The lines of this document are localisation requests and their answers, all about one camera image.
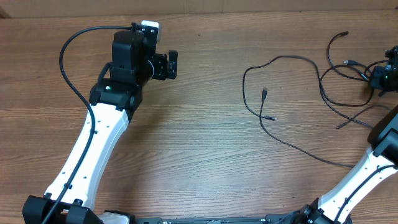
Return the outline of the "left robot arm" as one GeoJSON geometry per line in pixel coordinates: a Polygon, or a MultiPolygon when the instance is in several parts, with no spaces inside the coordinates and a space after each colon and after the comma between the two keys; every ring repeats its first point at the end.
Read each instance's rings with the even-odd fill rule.
{"type": "Polygon", "coordinates": [[[142,102],[144,85],[150,79],[176,78],[178,53],[156,52],[156,22],[114,29],[112,60],[100,72],[90,97],[82,99],[88,113],[81,133],[44,195],[28,196],[22,209],[26,223],[135,223],[134,216],[124,212],[96,215],[96,193],[116,143],[142,102]]]}

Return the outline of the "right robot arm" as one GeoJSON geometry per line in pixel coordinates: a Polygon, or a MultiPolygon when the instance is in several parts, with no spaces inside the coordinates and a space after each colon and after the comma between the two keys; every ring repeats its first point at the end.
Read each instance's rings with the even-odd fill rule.
{"type": "Polygon", "coordinates": [[[321,198],[281,223],[351,223],[350,212],[384,179],[397,173],[397,108],[375,125],[368,148],[351,171],[321,198]]]}

